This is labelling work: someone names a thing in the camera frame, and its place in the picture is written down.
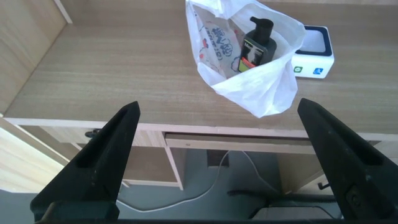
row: wooden desk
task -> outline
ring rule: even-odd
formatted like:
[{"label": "wooden desk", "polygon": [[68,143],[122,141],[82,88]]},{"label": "wooden desk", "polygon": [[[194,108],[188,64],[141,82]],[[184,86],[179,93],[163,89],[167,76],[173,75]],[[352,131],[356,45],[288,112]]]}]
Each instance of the wooden desk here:
[{"label": "wooden desk", "polygon": [[177,147],[314,154],[297,114],[303,97],[369,141],[398,140],[398,6],[269,3],[304,24],[327,26],[336,59],[326,79],[297,79],[291,109],[261,119],[201,79],[184,6],[176,0],[90,1],[74,25],[64,28],[4,117],[38,138],[50,134],[80,147],[88,141],[85,131],[101,128],[120,107],[138,101],[141,141],[134,142],[166,148],[176,179],[163,180],[164,185],[180,188],[185,150]]}]

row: pump dispenser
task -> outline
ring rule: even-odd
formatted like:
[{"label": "pump dispenser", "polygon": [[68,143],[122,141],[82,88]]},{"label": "pump dispenser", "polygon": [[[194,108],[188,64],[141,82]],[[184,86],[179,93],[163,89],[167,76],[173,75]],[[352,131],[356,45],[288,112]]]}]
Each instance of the pump dispenser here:
[{"label": "pump dispenser", "polygon": [[245,72],[272,60],[276,42],[270,38],[274,23],[269,19],[251,17],[256,28],[244,36],[238,70]]}]

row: white plastic bag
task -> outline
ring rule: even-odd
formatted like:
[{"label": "white plastic bag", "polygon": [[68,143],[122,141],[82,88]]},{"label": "white plastic bag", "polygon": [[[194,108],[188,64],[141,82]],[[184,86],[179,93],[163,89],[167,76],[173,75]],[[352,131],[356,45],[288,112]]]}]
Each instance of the white plastic bag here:
[{"label": "white plastic bag", "polygon": [[[217,94],[258,118],[290,108],[297,92],[290,59],[301,48],[302,23],[255,0],[186,0],[186,13],[198,72]],[[239,73],[243,37],[256,26],[252,16],[274,23],[277,50],[271,62]]]}]

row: wooden panel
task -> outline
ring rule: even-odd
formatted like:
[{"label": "wooden panel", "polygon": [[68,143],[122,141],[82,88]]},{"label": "wooden panel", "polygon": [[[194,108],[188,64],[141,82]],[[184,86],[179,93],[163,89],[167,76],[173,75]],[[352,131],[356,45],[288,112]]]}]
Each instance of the wooden panel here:
[{"label": "wooden panel", "polygon": [[315,154],[309,140],[166,134],[169,147],[251,152]]},{"label": "wooden panel", "polygon": [[40,150],[48,149],[0,119],[0,189],[40,192],[63,167]]},{"label": "wooden panel", "polygon": [[323,174],[315,179],[313,179],[308,184],[304,185],[296,193],[298,194],[315,194],[315,195],[333,195],[333,191],[330,187],[327,187],[323,190],[320,190],[318,187],[318,183],[322,183],[323,185],[328,183],[328,179],[326,175]]},{"label": "wooden panel", "polygon": [[135,184],[133,180],[136,180],[136,183],[147,185],[177,183],[164,148],[158,147],[133,147],[123,180],[130,184]]},{"label": "wooden panel", "polygon": [[76,155],[76,149],[70,144],[60,143],[54,139],[51,135],[45,132],[43,129],[37,126],[21,126],[21,128],[29,133],[33,138],[38,139],[40,142],[51,148],[51,151],[56,155],[52,155],[51,158],[67,165],[68,162]]},{"label": "wooden panel", "polygon": [[0,114],[7,110],[64,25],[52,0],[0,1]]},{"label": "wooden panel", "polygon": [[187,160],[187,149],[175,149],[165,147],[167,157],[169,158],[170,165],[173,169],[174,176],[177,180],[178,187],[181,190],[184,189],[184,175],[185,175],[185,163]]},{"label": "wooden panel", "polygon": [[[86,144],[90,138],[85,133],[93,128],[72,128],[72,127],[41,127],[59,142],[72,142]],[[164,147],[165,141],[161,131],[140,131],[137,130],[132,142],[133,146]]]},{"label": "wooden panel", "polygon": [[326,79],[297,80],[291,109],[257,119],[217,95],[197,73],[183,0],[89,4],[79,26],[61,33],[6,117],[103,122],[137,100],[140,123],[164,125],[160,131],[178,126],[305,137],[297,114],[305,97],[367,139],[398,137],[398,30],[391,29],[398,6],[267,4],[304,24],[327,26],[336,60]]},{"label": "wooden panel", "polygon": [[278,154],[282,191],[296,192],[324,173],[316,155]]},{"label": "wooden panel", "polygon": [[68,23],[78,22],[88,0],[54,0]]}]

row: wooden shelf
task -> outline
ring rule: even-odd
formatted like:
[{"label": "wooden shelf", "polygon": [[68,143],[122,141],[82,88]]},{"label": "wooden shelf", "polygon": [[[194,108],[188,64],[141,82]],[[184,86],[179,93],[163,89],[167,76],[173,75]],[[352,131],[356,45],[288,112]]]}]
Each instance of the wooden shelf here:
[{"label": "wooden shelf", "polygon": [[367,140],[397,139],[398,6],[267,5],[327,26],[335,52],[328,77],[298,79],[297,97],[282,114],[257,119],[205,84],[192,58],[183,0],[95,0],[64,28],[5,118],[101,126],[137,100],[146,129],[305,138],[297,106],[308,98]]}]

